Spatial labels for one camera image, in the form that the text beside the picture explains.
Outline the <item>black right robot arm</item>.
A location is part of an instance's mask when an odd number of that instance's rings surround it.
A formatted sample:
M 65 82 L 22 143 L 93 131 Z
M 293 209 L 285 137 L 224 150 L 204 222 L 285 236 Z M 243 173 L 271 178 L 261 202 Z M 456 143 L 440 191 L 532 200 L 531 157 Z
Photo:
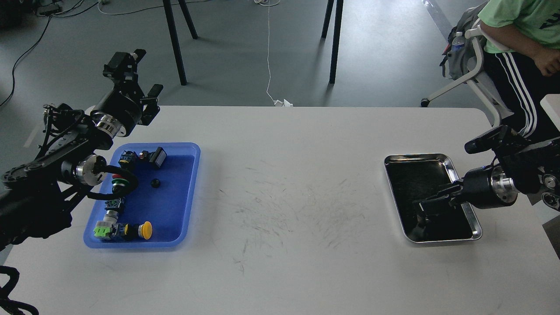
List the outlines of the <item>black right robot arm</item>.
M 420 219 L 448 213 L 469 203 L 478 209 L 511 206 L 518 194 L 538 194 L 551 209 L 559 209 L 559 138 L 532 143 L 518 135 L 484 134 L 466 142 L 468 154 L 494 152 L 497 164 L 471 169 L 437 193 L 413 202 Z

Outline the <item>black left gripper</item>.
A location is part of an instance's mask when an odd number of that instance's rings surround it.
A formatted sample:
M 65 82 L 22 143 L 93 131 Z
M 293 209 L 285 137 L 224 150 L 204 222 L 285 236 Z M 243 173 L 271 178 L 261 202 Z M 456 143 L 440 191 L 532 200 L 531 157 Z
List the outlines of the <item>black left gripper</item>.
M 116 52 L 104 65 L 103 76 L 114 83 L 112 91 L 91 111 L 94 125 L 111 138 L 128 137 L 136 125 L 148 126 L 160 112 L 158 96 L 164 89 L 154 84 L 144 96 L 139 84 L 137 66 L 146 50 Z

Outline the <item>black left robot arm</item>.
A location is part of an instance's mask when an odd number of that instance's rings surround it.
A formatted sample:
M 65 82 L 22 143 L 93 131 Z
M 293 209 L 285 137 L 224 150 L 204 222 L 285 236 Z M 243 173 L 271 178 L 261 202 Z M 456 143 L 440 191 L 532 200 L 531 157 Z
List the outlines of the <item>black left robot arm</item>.
M 137 66 L 146 51 L 116 52 L 104 65 L 103 75 L 114 88 L 90 114 L 66 104 L 44 106 L 45 138 L 30 163 L 2 175 L 1 249 L 26 238 L 48 238 L 71 226 L 71 211 L 88 197 L 122 201 L 138 187 L 126 154 L 120 166 L 109 165 L 94 154 L 108 150 L 114 137 L 130 135 L 138 124 L 147 126 L 159 113 L 154 84 L 147 95 L 138 85 Z

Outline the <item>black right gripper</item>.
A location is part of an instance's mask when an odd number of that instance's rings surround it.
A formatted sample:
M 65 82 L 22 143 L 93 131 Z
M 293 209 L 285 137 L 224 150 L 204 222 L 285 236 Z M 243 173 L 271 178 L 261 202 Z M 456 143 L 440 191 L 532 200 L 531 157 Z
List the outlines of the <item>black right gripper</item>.
M 416 199 L 413 205 L 420 217 L 439 217 L 463 212 L 453 196 L 460 195 L 460 200 L 478 209 L 494 209 L 513 205 L 518 192 L 502 166 L 488 165 L 468 171 L 462 181 L 439 185 L 433 197 Z

